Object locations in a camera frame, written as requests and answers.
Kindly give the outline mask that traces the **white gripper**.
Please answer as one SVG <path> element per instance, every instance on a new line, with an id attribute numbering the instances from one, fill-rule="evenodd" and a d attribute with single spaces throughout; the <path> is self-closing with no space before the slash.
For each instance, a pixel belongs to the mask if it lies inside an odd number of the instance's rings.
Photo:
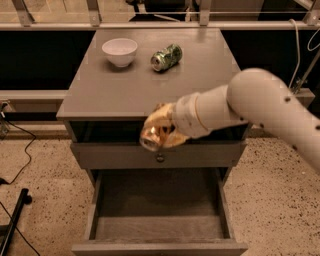
<path id="1" fill-rule="evenodd" d="M 148 116 L 144 126 L 162 127 L 160 137 L 163 148 L 184 144 L 189 137 L 200 138 L 212 132 L 212 100 L 205 93 L 181 97 L 175 104 L 160 104 Z"/>

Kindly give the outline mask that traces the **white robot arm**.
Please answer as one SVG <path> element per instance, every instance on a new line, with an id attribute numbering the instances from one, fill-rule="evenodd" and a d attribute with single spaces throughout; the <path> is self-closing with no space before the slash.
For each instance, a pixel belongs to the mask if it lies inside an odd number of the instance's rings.
<path id="1" fill-rule="evenodd" d="M 161 144 L 170 148 L 245 123 L 281 138 L 320 172 L 320 119 L 280 78 L 263 69 L 245 69 L 226 85 L 167 103 L 150 114 L 144 126 L 172 128 Z"/>

